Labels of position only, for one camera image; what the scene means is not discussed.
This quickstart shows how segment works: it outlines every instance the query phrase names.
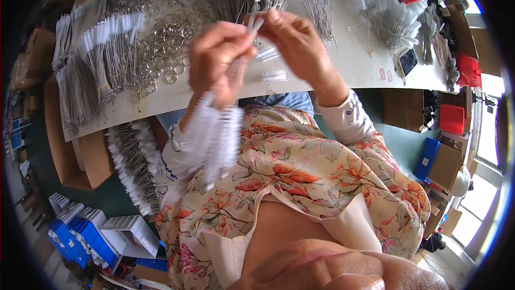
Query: floral blouse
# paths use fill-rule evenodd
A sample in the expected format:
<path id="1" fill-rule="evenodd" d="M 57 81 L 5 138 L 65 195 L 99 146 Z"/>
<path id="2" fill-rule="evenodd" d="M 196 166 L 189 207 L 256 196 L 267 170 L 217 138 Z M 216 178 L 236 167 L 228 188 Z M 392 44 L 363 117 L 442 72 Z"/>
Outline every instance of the floral blouse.
<path id="1" fill-rule="evenodd" d="M 162 204 L 156 226 L 174 288 L 221 288 L 203 232 L 226 238 L 249 233 L 256 196 L 265 188 L 320 219 L 338 216 L 363 194 L 383 253 L 414 255 L 430 212 L 422 186 L 399 170 L 355 93 L 340 106 L 318 109 L 338 141 L 327 139 L 302 111 L 248 106 L 237 164 L 207 192 L 203 169 L 189 168 L 173 149 L 172 140 L 182 134 L 171 127 L 156 175 Z"/>

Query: table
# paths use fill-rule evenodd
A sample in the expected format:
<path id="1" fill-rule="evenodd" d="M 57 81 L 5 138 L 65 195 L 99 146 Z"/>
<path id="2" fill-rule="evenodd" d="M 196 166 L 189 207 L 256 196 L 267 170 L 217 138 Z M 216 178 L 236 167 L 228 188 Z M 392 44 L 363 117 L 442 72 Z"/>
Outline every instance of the table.
<path id="1" fill-rule="evenodd" d="M 161 8 L 163 16 L 168 14 L 168 7 Z M 291 0 L 288 11 L 307 16 L 303 4 L 299 0 Z M 427 89 L 446 91 L 447 72 L 438 65 L 435 59 L 434 65 L 417 65 L 407 76 L 406 84 L 403 84 L 401 76 L 396 74 L 395 63 L 392 58 L 382 56 L 376 52 L 370 56 L 367 53 L 366 25 L 360 22 L 358 16 L 352 12 L 345 0 L 335 0 L 333 13 L 333 29 L 338 40 L 339 50 L 334 43 L 329 47 L 331 59 L 346 83 L 352 88 L 367 87 L 399 87 L 411 89 Z M 153 25 L 145 25 L 145 29 L 151 29 Z M 415 47 L 415 54 L 421 60 L 422 48 Z M 282 58 L 256 63 L 249 66 L 246 78 L 260 77 L 266 71 L 288 70 Z M 381 72 L 384 72 L 386 80 L 382 80 Z M 155 93 L 148 95 L 136 103 L 132 100 L 130 92 L 120 93 L 112 103 L 100 107 L 99 115 L 85 126 L 77 137 L 84 136 L 112 126 L 129 121 L 143 119 L 156 114 L 186 108 L 191 97 L 188 85 L 188 70 L 179 76 L 174 84 L 168 84 L 164 78 L 156 82 Z M 244 83 L 239 98 L 268 95 L 274 93 L 298 92 L 312 90 L 310 85 L 299 80 L 290 72 L 287 81 L 274 82 L 250 82 Z M 67 130 L 64 131 L 66 141 L 70 141 Z"/>

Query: blue bin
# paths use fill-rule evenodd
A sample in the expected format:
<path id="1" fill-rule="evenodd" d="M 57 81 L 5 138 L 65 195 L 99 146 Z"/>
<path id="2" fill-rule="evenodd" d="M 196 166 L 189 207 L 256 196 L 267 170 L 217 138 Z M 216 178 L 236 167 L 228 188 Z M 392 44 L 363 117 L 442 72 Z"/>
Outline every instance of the blue bin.
<path id="1" fill-rule="evenodd" d="M 417 167 L 413 171 L 413 175 L 421 181 L 425 181 L 428 178 L 429 171 L 431 170 L 431 167 L 433 167 L 433 162 L 435 161 L 439 147 L 440 141 L 431 138 L 425 139 L 422 154 L 420 155 Z"/>
<path id="2" fill-rule="evenodd" d="M 159 260 L 159 259 L 143 259 L 143 258 L 139 258 L 136 260 L 136 264 L 138 265 L 143 265 L 145 267 L 148 267 L 148 268 L 151 268 L 151 269 L 156 269 L 156 270 L 161 270 L 161 271 L 164 271 L 166 272 L 166 265 L 167 265 L 167 261 L 166 260 Z"/>
<path id="3" fill-rule="evenodd" d="M 110 268 L 116 265 L 116 255 L 113 253 L 109 245 L 107 245 L 103 236 L 96 227 L 88 219 L 76 216 L 69 224 L 70 229 L 82 235 L 84 240 L 95 250 L 99 256 L 107 262 Z"/>
<path id="4" fill-rule="evenodd" d="M 69 232 L 69 227 L 60 219 L 56 218 L 52 221 L 49 228 L 56 233 L 57 238 L 64 245 L 64 248 L 61 248 L 50 236 L 48 237 L 63 258 L 67 261 L 73 260 L 77 262 L 81 268 L 85 268 L 87 262 L 91 259 L 91 255 L 86 253 L 80 242 Z"/>

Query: woman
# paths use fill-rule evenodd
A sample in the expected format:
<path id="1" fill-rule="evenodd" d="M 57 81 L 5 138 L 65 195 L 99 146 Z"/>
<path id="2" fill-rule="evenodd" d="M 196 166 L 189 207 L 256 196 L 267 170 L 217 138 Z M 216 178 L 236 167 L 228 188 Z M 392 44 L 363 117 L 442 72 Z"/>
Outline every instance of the woman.
<path id="1" fill-rule="evenodd" d="M 313 87 L 338 141 L 318 129 L 306 93 L 258 97 L 261 105 L 245 106 L 237 164 L 206 192 L 203 170 L 184 163 L 177 149 L 182 131 L 215 81 L 217 101 L 233 104 L 225 72 L 255 51 L 241 25 L 217 23 L 197 37 L 190 46 L 194 95 L 170 127 L 157 173 L 163 210 L 156 224 L 174 287 L 446 288 L 441 277 L 402 259 L 420 244 L 428 198 L 399 171 L 311 22 L 273 9 L 259 34 Z"/>

